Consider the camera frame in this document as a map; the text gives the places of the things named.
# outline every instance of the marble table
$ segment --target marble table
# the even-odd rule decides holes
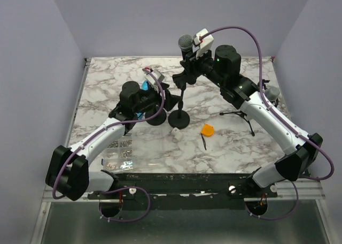
[[[170,84],[171,93],[179,95],[180,90],[173,84],[172,74],[182,72],[180,60],[180,57],[93,58],[75,117],[70,144],[86,137],[107,118],[119,101],[121,86],[126,81],[144,81],[143,67],[158,68],[165,75],[165,82]],[[263,78],[271,80],[270,85],[278,87],[271,59],[264,58],[262,63]],[[240,73],[257,83],[258,59],[243,58]],[[282,96],[279,98],[279,109],[286,114]],[[160,126],[152,127],[144,122],[133,128],[133,135],[144,134],[146,131],[156,133],[155,140],[139,146],[139,155],[141,157],[143,154],[145,163],[135,166],[134,172],[251,173],[283,156],[279,145],[256,122],[251,121],[255,132],[253,137],[248,124],[241,117],[219,115],[222,111],[236,110],[220,96],[218,87],[205,77],[199,77],[195,85],[187,86],[184,93],[184,110],[190,115],[191,121],[186,129],[181,130],[184,135],[181,142],[173,142],[170,134],[172,128],[167,120]],[[200,136],[204,124],[215,129],[215,134],[206,138],[207,150],[204,149]],[[149,152],[153,153],[153,158],[149,158]],[[101,158],[100,155],[92,163],[91,171],[102,169]],[[148,163],[159,166],[148,167]]]

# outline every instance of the round black base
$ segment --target round black base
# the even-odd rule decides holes
[[[178,118],[178,110],[175,110],[169,114],[168,121],[172,128],[177,127],[178,129],[184,129],[189,125],[190,117],[188,113],[182,110],[181,116]]]
[[[153,110],[148,111],[145,113],[145,118],[148,118],[154,114],[155,114],[155,112]],[[161,125],[162,123],[164,123],[165,120],[166,120],[166,112],[163,109],[159,115],[157,115],[155,118],[153,118],[151,120],[147,120],[146,122],[150,125],[157,126],[157,125]]]

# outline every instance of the orange object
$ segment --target orange object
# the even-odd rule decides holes
[[[211,125],[205,124],[202,128],[201,134],[205,137],[210,137],[214,134],[214,128]]]

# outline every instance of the microphone head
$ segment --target microphone head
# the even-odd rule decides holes
[[[275,101],[280,95],[280,90],[277,87],[271,86],[265,90],[265,96],[269,101]]]
[[[189,34],[184,34],[178,39],[178,46],[181,50],[190,50],[192,49],[192,36]]]

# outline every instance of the gray wall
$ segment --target gray wall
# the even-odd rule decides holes
[[[251,30],[264,55],[273,56],[306,0],[55,0],[81,51],[88,57],[180,55],[178,38],[204,27],[240,25]],[[215,35],[256,56],[238,30]]]
[[[323,148],[335,163],[334,176],[322,185],[336,229],[342,228],[341,11],[341,0],[308,0],[275,60],[293,121],[308,132],[320,133]],[[312,172],[316,176],[329,172],[322,156]]]
[[[29,243],[84,60],[53,0],[0,0],[0,243]]]

